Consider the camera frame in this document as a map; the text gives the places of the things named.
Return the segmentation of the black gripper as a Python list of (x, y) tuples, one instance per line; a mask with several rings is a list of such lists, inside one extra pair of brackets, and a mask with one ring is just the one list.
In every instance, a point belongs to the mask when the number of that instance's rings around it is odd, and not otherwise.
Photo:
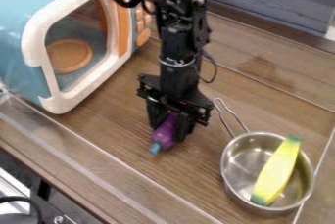
[(141, 74), (138, 96), (146, 100), (149, 125), (156, 129), (169, 112), (177, 115), (174, 141), (182, 142), (196, 123), (206, 125), (213, 103), (198, 91), (201, 59), (184, 65), (161, 63), (160, 74)]

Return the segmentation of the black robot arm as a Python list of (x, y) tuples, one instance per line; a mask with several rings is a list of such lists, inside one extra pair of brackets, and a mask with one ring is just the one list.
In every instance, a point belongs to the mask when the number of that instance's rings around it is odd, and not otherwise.
[(201, 59), (209, 43), (206, 0), (114, 0), (133, 8), (141, 5), (156, 16), (161, 40), (160, 74), (139, 76), (138, 95), (146, 100), (152, 140), (158, 144), (185, 140), (196, 125), (205, 125), (212, 101), (198, 90)]

